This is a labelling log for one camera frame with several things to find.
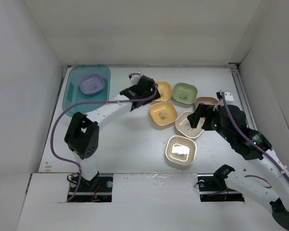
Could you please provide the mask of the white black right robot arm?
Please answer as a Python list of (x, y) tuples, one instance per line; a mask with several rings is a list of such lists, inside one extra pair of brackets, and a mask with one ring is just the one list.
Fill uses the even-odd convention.
[(278, 159), (271, 143), (260, 132), (248, 128), (245, 113), (235, 105), (201, 103), (187, 117), (192, 128), (202, 118), (202, 128), (216, 131), (224, 138), (237, 154), (264, 176), (271, 189), (245, 178), (228, 165), (214, 172), (214, 186), (242, 193), (265, 208), (281, 227), (289, 231), (289, 172)]

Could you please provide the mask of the cream panda plate lower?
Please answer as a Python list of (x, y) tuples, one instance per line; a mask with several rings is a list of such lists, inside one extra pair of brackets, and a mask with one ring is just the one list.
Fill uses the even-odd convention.
[(197, 152), (196, 143), (186, 137), (172, 136), (167, 143), (165, 156), (175, 164), (189, 166), (193, 163)]

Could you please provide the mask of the green panda plate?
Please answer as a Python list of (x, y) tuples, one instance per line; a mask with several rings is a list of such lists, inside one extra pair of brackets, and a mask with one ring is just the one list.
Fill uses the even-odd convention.
[(172, 90), (172, 98), (179, 103), (193, 104), (197, 98), (198, 90), (187, 83), (177, 83)]

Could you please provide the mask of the purple panda plate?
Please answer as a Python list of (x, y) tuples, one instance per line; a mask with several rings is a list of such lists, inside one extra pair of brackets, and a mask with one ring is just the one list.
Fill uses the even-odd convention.
[(90, 74), (82, 77), (79, 81), (79, 88), (85, 95), (93, 95), (103, 90), (105, 82), (99, 74)]

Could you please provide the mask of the brown panda plate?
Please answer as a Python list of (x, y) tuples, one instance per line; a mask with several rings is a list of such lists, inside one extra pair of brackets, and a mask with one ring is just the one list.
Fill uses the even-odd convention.
[(218, 102), (219, 100), (214, 97), (198, 97), (195, 100), (195, 109), (197, 109), (199, 104), (209, 105), (209, 108), (213, 108)]

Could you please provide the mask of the beige panda plate upper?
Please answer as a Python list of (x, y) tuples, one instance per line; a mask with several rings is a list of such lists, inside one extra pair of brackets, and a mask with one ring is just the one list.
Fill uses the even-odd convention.
[(195, 139), (201, 135), (203, 129), (201, 128), (204, 124), (204, 119), (201, 118), (196, 128), (191, 128), (187, 116), (192, 114), (190, 111), (182, 113), (175, 121), (176, 129), (190, 139)]

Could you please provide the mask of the yellow panda plate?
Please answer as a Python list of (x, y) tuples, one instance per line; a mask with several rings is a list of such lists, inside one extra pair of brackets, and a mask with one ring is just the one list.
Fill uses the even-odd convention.
[(157, 82), (160, 98), (155, 102), (168, 101), (172, 97), (171, 85), (166, 81)]
[(171, 124), (178, 118), (178, 112), (169, 101), (153, 104), (149, 109), (149, 113), (153, 121), (159, 126)]

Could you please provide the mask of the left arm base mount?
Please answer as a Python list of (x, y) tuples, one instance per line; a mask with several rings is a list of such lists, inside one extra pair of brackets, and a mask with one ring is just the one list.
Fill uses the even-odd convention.
[(69, 189), (67, 202), (70, 203), (110, 203), (112, 202), (113, 174), (97, 174), (92, 181), (81, 179), (80, 185), (76, 190), (79, 180), (79, 173), (69, 174), (67, 181)]

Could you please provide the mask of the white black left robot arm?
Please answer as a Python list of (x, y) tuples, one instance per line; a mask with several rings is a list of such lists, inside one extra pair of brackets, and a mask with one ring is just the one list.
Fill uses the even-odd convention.
[(86, 114), (75, 113), (67, 129), (64, 140), (80, 165), (81, 185), (88, 191), (94, 190), (99, 182), (93, 154), (98, 149), (102, 128), (114, 119), (160, 98), (158, 84), (152, 78), (136, 73), (130, 74), (129, 78), (132, 86), (98, 109)]

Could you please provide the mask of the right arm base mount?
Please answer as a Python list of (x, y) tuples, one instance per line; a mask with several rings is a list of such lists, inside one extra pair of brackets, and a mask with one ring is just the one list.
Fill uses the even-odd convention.
[(228, 188), (226, 177), (234, 172), (234, 168), (223, 165), (214, 173), (197, 174), (194, 188), (199, 190), (201, 202), (245, 202), (243, 194)]

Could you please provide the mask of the teal transparent plastic bin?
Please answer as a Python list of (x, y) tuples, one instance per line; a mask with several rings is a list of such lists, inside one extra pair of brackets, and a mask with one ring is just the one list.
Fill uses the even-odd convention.
[[(103, 78), (105, 86), (102, 91), (96, 94), (85, 95), (81, 92), (79, 88), (79, 81), (82, 77), (88, 76), (90, 74), (99, 74)], [(70, 71), (67, 79), (62, 109), (66, 110), (70, 106), (82, 102), (93, 103), (78, 105), (70, 109), (66, 113), (68, 116), (73, 116), (73, 114), (76, 112), (81, 112), (82, 114), (85, 114), (103, 106), (103, 102), (109, 100), (110, 79), (111, 72), (106, 65), (79, 65), (74, 67)]]

